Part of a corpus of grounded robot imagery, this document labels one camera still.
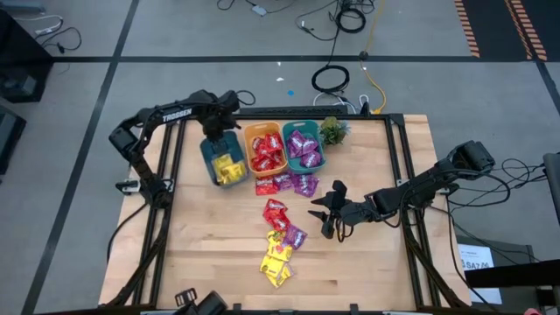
wooden table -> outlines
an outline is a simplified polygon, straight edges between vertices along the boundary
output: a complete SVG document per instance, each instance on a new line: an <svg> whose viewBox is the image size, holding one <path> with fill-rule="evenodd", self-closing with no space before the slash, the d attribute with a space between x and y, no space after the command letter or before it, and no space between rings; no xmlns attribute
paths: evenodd
<svg viewBox="0 0 560 315"><path fill-rule="evenodd" d="M437 161L428 121L425 115L406 115L405 121L414 168L420 173ZM244 126L255 122L238 123ZM344 144L326 148L327 164L317 173L320 182L315 198L331 190L335 179L346 184L346 197L354 201L363 201L366 193L394 186L384 122L349 123L352 134ZM157 168L163 130L157 129L145 154L153 170ZM238 135L244 148L242 130ZM326 208L314 206L310 199L292 191L270 197L285 203L291 222L309 236L290 260L296 275L275 289L259 271L268 245L265 236L271 230L262 217L269 196L255 195L253 178L230 189L214 186L200 154L202 139L200 125L189 122L165 252L159 308L174 308L175 294L193 287L199 297L216 290L230 307L233 303L242 303L242 308L247 310L348 310L351 303L357 303L362 311L415 310L400 228L393 229L383 223L362 223L344 243L327 240L320 233L320 220L307 213L307 210L324 211ZM395 142L402 177L406 179L400 141ZM173 146L171 140L168 170ZM143 202L139 195L126 197L120 221ZM434 206L445 208L444 199L436 197ZM136 268L147 217L148 211L143 211L115 238L100 303L108 302ZM435 267L457 295L470 303L468 290L453 268L447 216L428 208L425 225ZM457 255L455 236L453 247ZM420 263L418 266L424 303L429 305L425 273ZM150 270L147 284L151 283L151 277ZM147 301L148 285L143 292L143 301Z"/></svg>

floor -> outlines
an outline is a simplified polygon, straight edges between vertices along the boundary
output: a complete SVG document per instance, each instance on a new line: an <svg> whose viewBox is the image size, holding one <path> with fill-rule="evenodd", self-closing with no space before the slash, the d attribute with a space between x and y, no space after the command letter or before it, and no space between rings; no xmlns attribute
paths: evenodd
<svg viewBox="0 0 560 315"><path fill-rule="evenodd" d="M258 1L270 10L285 2ZM313 56L328 55L331 48L297 29L293 21L300 12L326 4L323 0L301 1L266 17L258 17L243 1L228 11L207 0L43 3L48 14L63 16L65 25L82 34L81 48L65 56L106 58L55 64L39 103L3 102L28 122L0 185L0 248L6 253L0 261L3 314L22 312L47 239L57 236L58 246L46 251L52 255L52 261L47 259L50 266L44 269L44 260L45 276L36 278L39 284L44 280L43 285L33 285L41 290L30 294L38 300L28 301L27 313L96 306L107 241L122 202L114 183L128 172L107 140L118 122L140 108L182 99L200 88L216 94L247 89L255 93L259 106L310 105L316 95L310 78L324 65ZM129 28L127 17L132 21ZM32 31L49 25L43 22L22 25ZM323 37L334 32L325 12L307 18L305 25ZM356 55L367 36L366 31L342 34L335 55ZM68 33L59 41L70 46L75 37ZM50 52L59 55L56 49ZM370 54L390 60L365 65L388 95L384 112L426 114L439 158L470 139L483 141L499 163L519 158L538 165L544 153L558 151L560 115L535 63L446 58L470 55L453 2L387 1ZM294 60L286 55L311 57L286 61ZM122 58L117 64L120 56L215 58L175 63ZM423 58L429 56L441 58ZM367 94L372 104L380 103L356 62L336 64L350 71L346 95L352 102ZM560 64L545 66L551 78L560 81ZM340 78L321 80L329 85ZM476 188L493 185L484 180L466 183ZM471 198L466 193L452 197ZM546 182L514 191L502 205L458 210L456 219L479 237L530 244L540 259L560 258L560 228ZM55 221L64 224L53 228Z"/></svg>

black metal frame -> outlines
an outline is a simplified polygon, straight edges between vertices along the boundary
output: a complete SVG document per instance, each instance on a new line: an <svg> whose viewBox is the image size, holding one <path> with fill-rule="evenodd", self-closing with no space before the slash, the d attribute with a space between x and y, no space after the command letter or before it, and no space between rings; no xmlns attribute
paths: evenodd
<svg viewBox="0 0 560 315"><path fill-rule="evenodd" d="M314 119L314 120L322 120L325 119L328 115L314 115L314 114L271 114L271 115L266 115L266 114L257 114L257 115L244 115L244 114L240 114L240 115L235 115L235 118L237 120L297 120L297 119ZM410 147L409 147L409 141L408 141L408 137L407 137L407 133L406 133L406 126L404 123L404 116L403 114L389 114L389 115L370 115L368 112L364 112L361 115L336 115L338 119L340 120L348 120L348 121L352 121L352 120L369 120L369 121L383 121L385 123L385 130L387 132L387 140L388 140L388 150L389 150L389 155L390 155L390 159L391 159L391 166L392 166L392 171L393 171L393 176L395 179L395 184L398 185L398 180L402 179L401 177L401 171L400 171L400 165L399 165L399 161L398 161L398 155L397 155L397 151L396 151L396 142L395 142L395 136L394 136L394 132L393 132L393 124L395 124L398 128L399 131L399 135L400 135L400 140L401 140L401 145L402 145L402 153L404 155L404 162L405 162L405 167L406 167L406 171L407 171L407 175L409 178L414 177L414 167L412 164L412 156L410 154ZM165 164L166 164L166 160L167 160L167 156L168 156L168 152L169 152L169 145L170 145L170 141L171 141L171 134L172 134L172 128L174 127L175 124L171 124L171 125L167 125L165 127L165 132L164 132L164 141L162 144L162 149L161 149L161 153L160 153L160 157L159 157L159 164L157 167L157 174L160 177L163 177L165 175ZM183 121L179 124L179 131L178 131L178 135L177 135L177 142L175 145L175 152L174 152L174 157L173 157L173 162L171 165L171 179L173 181L176 181L177 179L177 175L179 172L179 161L180 161L180 156L181 156L181 151L182 151L182 146L183 146L183 140L185 138L185 129L186 129L186 122ZM172 203L170 206L168 206L167 208L165 208L164 211L164 216L170 217L171 216L171 210L172 210ZM409 217L407 215L403 215L402 216L402 220L403 223L403 229L405 228L410 228L410 221L409 221ZM142 248L142 253L141 253L141 259L144 259L146 257L146 254L149 250L149 247L152 243L153 240L153 233L154 233L154 229L156 226L156 221L157 221L157 209L150 209L150 213L149 213L149 219L147 222L147 226L146 226L146 233L144 235L144 240L143 240L143 248ZM423 218L419 215L419 213L416 213L416 226L418 228L418 237L421 243L421 246L423 248L423 251L425 252L425 254L430 258L431 260L431 254L430 254L430 244L428 242L428 235L426 233L426 228L424 225L424 220ZM409 272L410 272L410 281L411 281L411 285L412 285L412 290L413 290L413 295L414 295L414 299L415 299L415 305L416 305L416 309L420 310L421 308L425 307L424 305L424 298L422 295L422 288L420 285L420 277L418 275L418 267L417 267L417 259L414 256L414 254L412 253L412 251L409 248L406 248L407 250L407 257L408 257L408 262L409 262ZM163 272L163 262L164 262L164 257L165 257L165 246L163 246L160 250L160 252L157 254L157 259L155 262L155 268L154 268L154 275L152 278L152 283L150 284L150 298L148 301L148 306L150 307L156 307L157 303L158 303L158 293L159 293L159 285L161 283L161 276L162 276L162 272ZM134 292L134 296L132 299L132 304L133 305L140 305L141 303L141 299L142 299L142 294L143 294L143 290L144 290L144 279L145 276L143 277L143 279L140 281L139 285L136 287L135 292ZM432 301L432 305L439 307L440 301L439 301L439 294L438 294L438 289L436 287L436 285L431 281L431 279L428 278L429 281L429 287L430 287L430 297L431 297L431 301ZM266 313L270 313L270 311L243 311L243 313L254 313L254 314L258 314L260 312L266 312ZM307 312L307 311L299 311L298 313L300 314L304 314L304 313L316 313L316 312ZM347 311L322 311L321 313L329 313L329 314L347 314ZM359 314L379 314L378 311L360 311Z"/></svg>

